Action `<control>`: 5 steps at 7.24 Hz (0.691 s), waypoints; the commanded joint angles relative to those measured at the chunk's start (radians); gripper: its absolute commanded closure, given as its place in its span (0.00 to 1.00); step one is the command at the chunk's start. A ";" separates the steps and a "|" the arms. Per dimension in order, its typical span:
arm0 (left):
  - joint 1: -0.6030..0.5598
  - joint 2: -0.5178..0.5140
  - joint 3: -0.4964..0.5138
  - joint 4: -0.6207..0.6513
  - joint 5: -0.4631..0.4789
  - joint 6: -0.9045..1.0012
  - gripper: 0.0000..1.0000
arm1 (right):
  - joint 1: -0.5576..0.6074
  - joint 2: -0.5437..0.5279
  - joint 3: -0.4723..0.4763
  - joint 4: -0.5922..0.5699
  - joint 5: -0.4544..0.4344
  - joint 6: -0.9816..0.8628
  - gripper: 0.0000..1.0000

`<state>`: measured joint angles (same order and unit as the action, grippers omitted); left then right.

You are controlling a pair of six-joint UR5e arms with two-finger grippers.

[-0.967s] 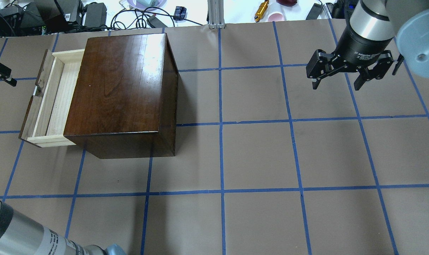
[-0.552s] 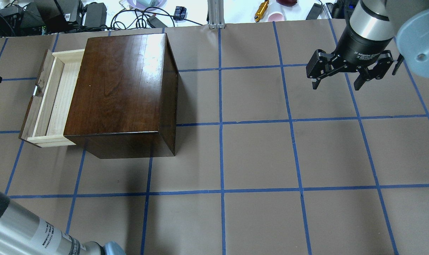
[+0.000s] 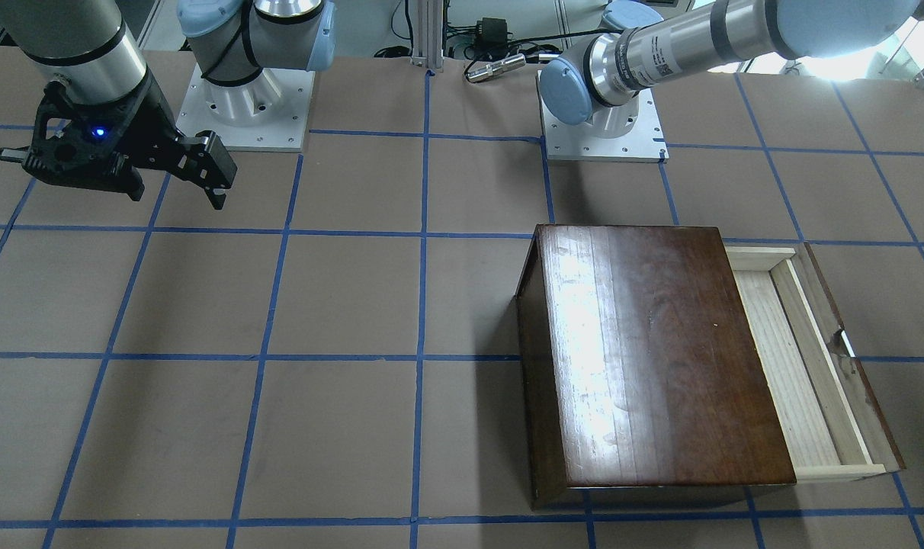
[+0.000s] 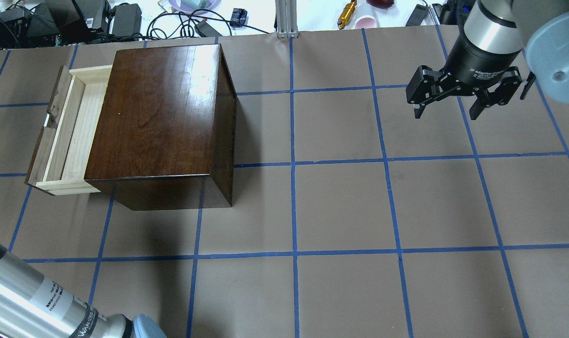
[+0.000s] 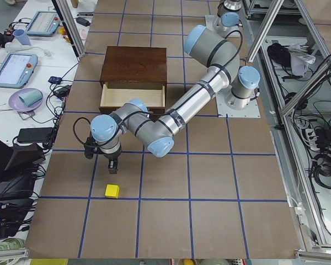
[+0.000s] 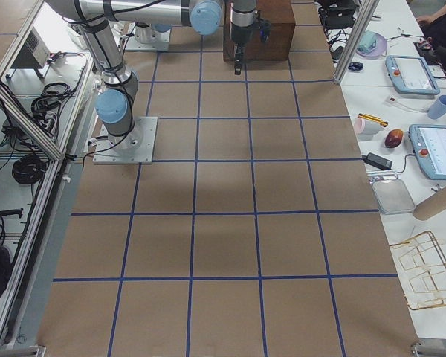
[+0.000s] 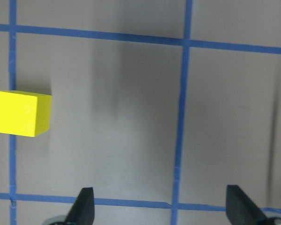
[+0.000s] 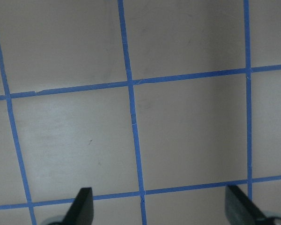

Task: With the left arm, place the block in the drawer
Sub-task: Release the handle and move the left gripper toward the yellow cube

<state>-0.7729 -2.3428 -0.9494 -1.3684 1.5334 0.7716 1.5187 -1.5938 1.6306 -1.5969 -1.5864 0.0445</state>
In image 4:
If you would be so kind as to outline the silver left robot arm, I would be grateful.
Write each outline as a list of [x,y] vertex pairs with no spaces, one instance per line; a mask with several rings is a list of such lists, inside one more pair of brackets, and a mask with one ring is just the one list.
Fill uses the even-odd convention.
[[164,338],[149,316],[105,316],[0,244],[0,338]]

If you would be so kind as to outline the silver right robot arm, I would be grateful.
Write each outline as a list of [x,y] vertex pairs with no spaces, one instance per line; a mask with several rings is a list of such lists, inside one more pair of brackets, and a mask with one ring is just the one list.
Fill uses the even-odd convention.
[[[512,66],[524,52],[530,73]],[[569,104],[569,0],[477,0],[439,71],[417,67],[406,87],[420,118],[427,105],[450,96],[474,96],[471,120],[506,105],[524,83],[521,98],[538,81],[546,95]]]

